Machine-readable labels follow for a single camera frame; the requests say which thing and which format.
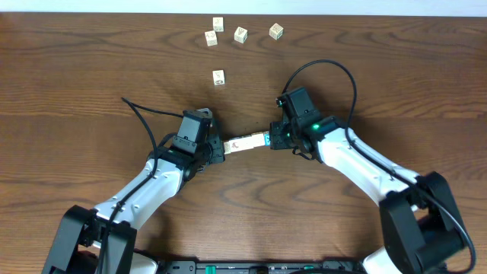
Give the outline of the wooden block red picture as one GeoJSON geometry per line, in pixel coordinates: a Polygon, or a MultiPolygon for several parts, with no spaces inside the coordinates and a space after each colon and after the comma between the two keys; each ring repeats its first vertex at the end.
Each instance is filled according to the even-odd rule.
{"type": "Polygon", "coordinates": [[[242,138],[232,139],[229,141],[230,151],[232,153],[242,151],[244,149],[245,141],[242,138]]]}

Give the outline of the wooden block teal side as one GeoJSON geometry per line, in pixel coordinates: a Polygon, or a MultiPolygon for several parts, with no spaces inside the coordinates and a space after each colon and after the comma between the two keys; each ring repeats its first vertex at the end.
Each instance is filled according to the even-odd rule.
{"type": "Polygon", "coordinates": [[[266,146],[266,136],[265,132],[257,132],[252,134],[252,144],[253,147],[266,146]]]}

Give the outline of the blue top wooden block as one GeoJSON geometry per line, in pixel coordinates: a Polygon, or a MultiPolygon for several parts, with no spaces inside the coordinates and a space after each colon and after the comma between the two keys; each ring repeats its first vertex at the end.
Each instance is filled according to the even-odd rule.
{"type": "Polygon", "coordinates": [[[265,140],[265,146],[270,146],[271,145],[271,140],[270,140],[270,134],[269,131],[264,132],[264,140],[265,140]]]}

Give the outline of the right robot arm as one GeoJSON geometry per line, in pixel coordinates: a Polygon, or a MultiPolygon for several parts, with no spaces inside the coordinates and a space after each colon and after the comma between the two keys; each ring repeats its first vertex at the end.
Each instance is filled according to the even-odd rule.
{"type": "Polygon", "coordinates": [[[446,273],[444,263],[467,249],[470,272],[476,252],[447,181],[401,167],[360,140],[348,124],[316,110],[285,113],[270,124],[270,146],[291,149],[331,167],[379,208],[384,245],[364,258],[366,273],[446,273]]]}

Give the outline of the wooden block blue side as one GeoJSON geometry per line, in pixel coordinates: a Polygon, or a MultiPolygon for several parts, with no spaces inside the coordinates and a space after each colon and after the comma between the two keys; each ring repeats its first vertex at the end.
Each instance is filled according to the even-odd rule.
{"type": "Polygon", "coordinates": [[[224,153],[226,155],[231,153],[231,141],[224,142],[224,153]]]}

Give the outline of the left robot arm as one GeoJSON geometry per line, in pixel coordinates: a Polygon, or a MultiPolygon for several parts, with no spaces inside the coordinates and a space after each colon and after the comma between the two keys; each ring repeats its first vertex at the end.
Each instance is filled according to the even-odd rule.
{"type": "Polygon", "coordinates": [[[145,167],[93,209],[72,206],[62,217],[44,273],[156,273],[160,263],[135,251],[140,228],[210,164],[224,161],[210,109],[186,110],[170,147],[159,145],[145,167]]]}

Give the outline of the plain cream wooden block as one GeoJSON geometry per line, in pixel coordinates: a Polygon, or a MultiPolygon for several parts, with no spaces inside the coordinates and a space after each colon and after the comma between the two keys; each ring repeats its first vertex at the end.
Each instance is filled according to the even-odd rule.
{"type": "Polygon", "coordinates": [[[243,150],[249,150],[254,148],[253,137],[251,135],[245,136],[240,142],[240,146],[243,150]]]}

